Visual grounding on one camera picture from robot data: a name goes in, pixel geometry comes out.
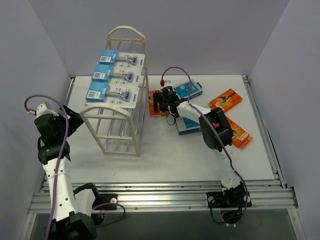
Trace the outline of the orange Gillette Fusion box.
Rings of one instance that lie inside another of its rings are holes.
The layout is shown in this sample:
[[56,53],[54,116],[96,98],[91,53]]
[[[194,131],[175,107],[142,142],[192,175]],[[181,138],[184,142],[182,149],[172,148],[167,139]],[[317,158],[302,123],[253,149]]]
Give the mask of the orange Gillette Fusion box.
[[161,108],[160,103],[154,100],[154,95],[160,93],[159,90],[148,91],[148,109],[151,118],[165,117],[168,112]]

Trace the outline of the blue Gillette razor blister pack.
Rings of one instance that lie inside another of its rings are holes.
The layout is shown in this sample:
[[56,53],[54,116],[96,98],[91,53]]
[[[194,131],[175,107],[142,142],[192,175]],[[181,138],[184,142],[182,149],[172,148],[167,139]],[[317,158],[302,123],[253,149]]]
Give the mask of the blue Gillette razor blister pack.
[[103,49],[98,64],[115,68],[137,69],[144,66],[146,55],[143,53],[119,52],[117,49]]

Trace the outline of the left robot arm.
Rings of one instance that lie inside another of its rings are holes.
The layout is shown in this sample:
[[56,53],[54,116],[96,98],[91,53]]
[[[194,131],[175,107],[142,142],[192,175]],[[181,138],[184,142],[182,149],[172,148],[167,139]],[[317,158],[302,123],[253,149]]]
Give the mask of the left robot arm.
[[92,210],[100,206],[101,197],[92,182],[76,189],[72,187],[67,137],[83,124],[83,120],[68,107],[65,112],[66,117],[56,113],[47,102],[41,103],[35,111],[34,123],[40,133],[38,159],[45,171],[51,201],[44,235],[47,240],[94,240],[97,229]]

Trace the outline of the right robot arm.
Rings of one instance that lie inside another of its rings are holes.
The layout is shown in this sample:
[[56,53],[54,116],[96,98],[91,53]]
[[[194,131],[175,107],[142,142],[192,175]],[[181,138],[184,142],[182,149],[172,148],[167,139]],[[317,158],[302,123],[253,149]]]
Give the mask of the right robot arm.
[[175,119],[188,118],[200,125],[206,146],[213,150],[220,169],[222,200],[227,206],[234,206],[241,200],[249,200],[249,192],[243,177],[233,165],[233,131],[221,108],[205,108],[191,103],[188,98],[179,98],[172,86],[162,88],[153,94],[153,108],[162,109]]

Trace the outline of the cream metal-rod shelf rack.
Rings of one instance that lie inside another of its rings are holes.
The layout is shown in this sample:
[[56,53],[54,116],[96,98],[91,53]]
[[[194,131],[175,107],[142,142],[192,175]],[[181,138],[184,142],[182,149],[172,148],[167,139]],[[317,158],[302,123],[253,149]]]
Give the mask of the cream metal-rod shelf rack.
[[134,27],[120,25],[107,34],[104,49],[145,54],[138,85],[125,85],[139,87],[136,106],[122,108],[108,103],[84,103],[80,116],[103,154],[138,157],[149,91],[147,40]]

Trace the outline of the upper blue Harry's box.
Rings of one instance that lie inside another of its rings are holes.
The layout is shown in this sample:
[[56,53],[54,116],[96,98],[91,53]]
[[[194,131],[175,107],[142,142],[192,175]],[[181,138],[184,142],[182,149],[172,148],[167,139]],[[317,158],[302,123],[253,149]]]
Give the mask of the upper blue Harry's box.
[[199,82],[195,82],[193,79],[191,82],[179,84],[173,88],[180,99],[187,99],[190,95],[190,99],[196,98],[203,93],[203,87]]

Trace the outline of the blue harry's box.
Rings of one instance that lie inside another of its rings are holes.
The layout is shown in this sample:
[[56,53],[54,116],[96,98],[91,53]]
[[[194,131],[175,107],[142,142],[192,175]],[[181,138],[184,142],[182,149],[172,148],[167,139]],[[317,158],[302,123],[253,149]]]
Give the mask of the blue harry's box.
[[190,95],[190,99],[196,98],[203,93],[203,87],[199,82],[195,82],[193,79],[191,82],[179,84],[173,88],[180,99],[187,99]]
[[179,135],[198,133],[201,131],[199,117],[201,116],[187,101],[177,106],[179,117],[176,119],[176,128]]

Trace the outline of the lower blue Harry's box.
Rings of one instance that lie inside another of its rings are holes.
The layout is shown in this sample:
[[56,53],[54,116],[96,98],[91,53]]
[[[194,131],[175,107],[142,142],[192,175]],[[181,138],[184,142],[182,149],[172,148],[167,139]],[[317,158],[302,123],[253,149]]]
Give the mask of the lower blue Harry's box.
[[179,135],[198,133],[201,131],[199,117],[201,116],[187,101],[177,106],[179,117],[176,119],[176,128]]

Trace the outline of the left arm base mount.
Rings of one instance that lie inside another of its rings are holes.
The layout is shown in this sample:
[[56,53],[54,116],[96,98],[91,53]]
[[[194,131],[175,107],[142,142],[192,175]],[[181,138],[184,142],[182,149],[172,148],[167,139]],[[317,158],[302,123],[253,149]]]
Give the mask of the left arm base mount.
[[[92,203],[89,203],[89,206],[94,208],[97,211],[103,210],[103,211],[114,211],[117,209],[116,205],[112,205],[111,203],[117,203],[118,202],[118,194],[116,193],[102,193],[100,194],[100,197],[98,200],[95,200]],[[101,207],[97,207],[98,205],[109,203],[108,205],[104,205]]]

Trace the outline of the aluminium rail frame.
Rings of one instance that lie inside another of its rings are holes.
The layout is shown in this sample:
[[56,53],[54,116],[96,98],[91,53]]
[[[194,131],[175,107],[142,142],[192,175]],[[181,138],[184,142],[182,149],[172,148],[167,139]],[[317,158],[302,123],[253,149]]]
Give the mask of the aluminium rail frame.
[[[127,121],[90,119],[70,138],[74,188],[93,182],[103,193],[116,193],[128,211],[204,210],[207,193],[220,190],[215,153],[200,133],[179,135],[165,117],[150,117],[148,92],[157,90],[158,76],[142,82],[136,108]],[[195,75],[203,94],[193,102],[208,102],[228,89],[242,102],[228,116],[247,130],[252,142],[232,148],[235,168],[245,179],[252,209],[294,209],[295,191],[284,184],[249,84],[241,75]]]

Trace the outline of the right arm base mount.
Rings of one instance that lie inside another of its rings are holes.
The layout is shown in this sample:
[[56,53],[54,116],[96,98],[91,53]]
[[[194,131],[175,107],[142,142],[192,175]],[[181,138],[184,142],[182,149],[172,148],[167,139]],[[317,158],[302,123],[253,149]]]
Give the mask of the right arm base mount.
[[246,192],[209,191],[206,193],[207,206],[213,209],[245,207]]

